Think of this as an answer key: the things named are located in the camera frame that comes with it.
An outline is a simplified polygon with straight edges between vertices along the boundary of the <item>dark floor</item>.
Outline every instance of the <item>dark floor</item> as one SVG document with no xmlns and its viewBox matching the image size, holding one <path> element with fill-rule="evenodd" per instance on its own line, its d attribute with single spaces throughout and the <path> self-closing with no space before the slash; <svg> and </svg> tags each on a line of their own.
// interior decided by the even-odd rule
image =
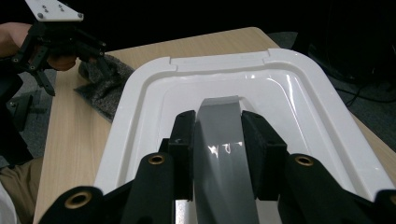
<svg viewBox="0 0 396 224">
<path fill-rule="evenodd" d="M 283 32 L 273 33 L 269 36 L 284 49 L 290 49 L 296 33 Z M 54 85 L 56 72 L 46 70 L 49 81 Z M 48 124 L 50 119 L 51 96 L 47 95 L 35 82 L 35 79 L 27 73 L 20 74 L 24 80 L 23 86 L 16 94 L 32 94 L 34 100 L 27 117 L 22 137 L 29 146 L 34 157 L 44 155 L 46 145 Z M 344 103 L 357 118 L 381 138 L 390 148 L 396 151 L 396 90 L 389 90 L 387 83 L 375 83 L 363 88 L 359 96 L 359 88 L 354 84 L 345 83 L 329 76 L 329 80 L 338 90 Z M 393 101 L 392 103 L 381 103 L 380 101 Z M 7 162 L 0 157 L 0 167 Z"/>
</svg>

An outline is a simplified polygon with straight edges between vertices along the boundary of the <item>black cable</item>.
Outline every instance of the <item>black cable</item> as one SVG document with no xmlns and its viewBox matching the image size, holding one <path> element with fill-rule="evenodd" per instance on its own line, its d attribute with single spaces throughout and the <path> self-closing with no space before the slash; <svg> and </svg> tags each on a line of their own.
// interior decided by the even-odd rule
<svg viewBox="0 0 396 224">
<path fill-rule="evenodd" d="M 346 107 L 350 107 L 350 106 L 353 105 L 353 103 L 355 103 L 356 99 L 358 99 L 358 97 L 359 97 L 360 94 L 361 94 L 361 90 L 362 90 L 364 87 L 366 87 L 366 85 L 361 86 L 361 87 L 358 89 L 358 92 L 355 93 L 355 95 L 353 96 L 353 98 L 346 102 Z"/>
<path fill-rule="evenodd" d="M 348 94 L 351 94 L 351 95 L 355 95 L 354 98 L 361 98 L 361 99 L 368 100 L 368 101 L 373 101 L 373 102 L 376 102 L 376 103 L 390 104 L 390 103 L 395 103 L 395 102 L 396 102 L 396 98 L 393 99 L 393 100 L 382 101 L 382 100 L 376 100 L 376 99 L 373 99 L 373 98 L 370 98 L 370 97 L 366 97 L 366 96 L 361 96 L 361 95 L 360 95 L 360 91 L 358 91 L 358 92 L 352 92 L 352 91 L 342 90 L 342 89 L 339 89 L 339 88 L 335 88 L 335 89 L 336 89 L 337 91 L 342 91 L 342 92 L 344 92 L 344 93 L 348 93 Z"/>
</svg>

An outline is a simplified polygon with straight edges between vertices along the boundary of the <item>person's arm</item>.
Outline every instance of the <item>person's arm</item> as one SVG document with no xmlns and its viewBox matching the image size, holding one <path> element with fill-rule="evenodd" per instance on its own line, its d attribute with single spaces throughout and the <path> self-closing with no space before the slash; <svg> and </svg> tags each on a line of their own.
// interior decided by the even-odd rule
<svg viewBox="0 0 396 224">
<path fill-rule="evenodd" d="M 0 24 L 0 58 L 15 55 L 23 44 L 31 24 L 7 22 Z M 76 64 L 76 55 L 52 56 L 47 59 L 49 65 L 58 70 L 66 71 Z"/>
<path fill-rule="evenodd" d="M 32 25 L 20 22 L 0 24 L 0 58 L 15 55 Z"/>
</svg>

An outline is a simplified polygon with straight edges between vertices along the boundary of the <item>white mounting plate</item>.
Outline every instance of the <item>white mounting plate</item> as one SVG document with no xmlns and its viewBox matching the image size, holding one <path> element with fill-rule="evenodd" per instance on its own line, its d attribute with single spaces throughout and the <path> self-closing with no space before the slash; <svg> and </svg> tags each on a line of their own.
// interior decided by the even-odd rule
<svg viewBox="0 0 396 224">
<path fill-rule="evenodd" d="M 84 15 L 56 0 L 25 0 L 38 21 L 82 21 Z"/>
</svg>

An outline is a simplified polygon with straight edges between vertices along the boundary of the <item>gray plastic piece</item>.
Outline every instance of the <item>gray plastic piece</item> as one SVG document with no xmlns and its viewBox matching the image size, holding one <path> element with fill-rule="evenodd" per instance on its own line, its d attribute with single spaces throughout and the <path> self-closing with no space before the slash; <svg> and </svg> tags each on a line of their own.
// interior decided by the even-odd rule
<svg viewBox="0 0 396 224">
<path fill-rule="evenodd" d="M 259 223 L 238 96 L 204 99 L 193 153 L 198 222 Z"/>
</svg>

